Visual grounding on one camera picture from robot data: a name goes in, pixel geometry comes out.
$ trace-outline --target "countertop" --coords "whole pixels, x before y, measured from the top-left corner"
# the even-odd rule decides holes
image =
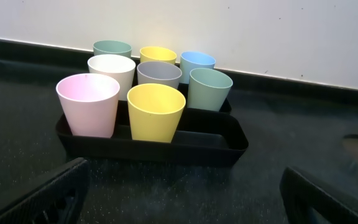
[[[78,72],[0,62],[0,193],[72,159],[55,133],[58,79],[37,77]],[[244,90],[228,100],[249,140],[232,168],[89,159],[78,223],[287,223],[286,166],[358,198],[358,159],[343,143],[358,134],[358,106]]]

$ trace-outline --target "cup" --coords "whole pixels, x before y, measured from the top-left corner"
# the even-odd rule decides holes
[[[175,64],[177,55],[163,47],[144,47],[140,50],[140,62],[161,61]]]
[[[171,142],[186,99],[162,84],[137,85],[128,92],[129,121],[133,140]]]
[[[131,58],[132,47],[116,40],[101,40],[93,44],[94,55],[115,54]]]
[[[90,73],[110,76],[117,80],[120,86],[119,100],[127,100],[127,93],[132,87],[136,64],[121,55],[97,55],[88,60]]]
[[[110,138],[118,104],[118,82],[100,74],[78,74],[56,86],[60,104],[74,136]]]
[[[180,56],[180,83],[189,83],[190,71],[195,68],[210,68],[215,66],[215,58],[201,52],[183,52]]]
[[[222,72],[195,68],[190,72],[187,107],[219,111],[232,85],[231,78]]]
[[[137,66],[139,84],[159,83],[177,89],[181,70],[166,62],[143,62]]]

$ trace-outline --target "white wall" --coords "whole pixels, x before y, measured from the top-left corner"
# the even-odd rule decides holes
[[[358,0],[0,0],[0,38],[198,50],[218,68],[358,89]]]

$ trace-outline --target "green cup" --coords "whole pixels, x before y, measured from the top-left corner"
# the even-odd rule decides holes
[[[195,68],[190,71],[187,107],[219,111],[232,86],[231,78],[222,72]]]
[[[115,54],[131,58],[132,47],[116,40],[101,40],[93,44],[94,55]]]

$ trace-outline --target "pink cup rim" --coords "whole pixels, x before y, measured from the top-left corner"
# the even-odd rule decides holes
[[[59,92],[59,84],[61,84],[62,82],[64,82],[65,80],[69,79],[69,78],[72,78],[72,77],[75,77],[75,76],[84,76],[84,75],[92,75],[92,76],[96,76],[96,77],[99,77],[99,78],[105,78],[106,80],[111,80],[113,81],[116,85],[117,85],[117,88],[115,89],[115,91],[113,92],[114,94],[111,94],[111,96],[108,96],[106,98],[102,98],[100,100],[92,100],[92,101],[85,101],[85,100],[75,100],[73,98],[69,98],[63,94],[61,94]],[[107,76],[107,75],[102,75],[102,74],[97,74],[97,73],[81,73],[81,74],[76,74],[76,75],[70,75],[69,77],[66,77],[62,80],[60,80],[57,85],[56,85],[56,92],[59,96],[63,97],[64,99],[67,99],[67,100],[70,100],[70,101],[75,101],[75,102],[80,102],[80,103],[94,103],[94,102],[100,102],[100,101],[103,101],[103,100],[108,100],[114,96],[116,96],[118,93],[119,93],[119,89],[120,89],[120,86],[119,86],[119,83],[117,80],[115,80],[114,78],[110,77],[110,76]]]

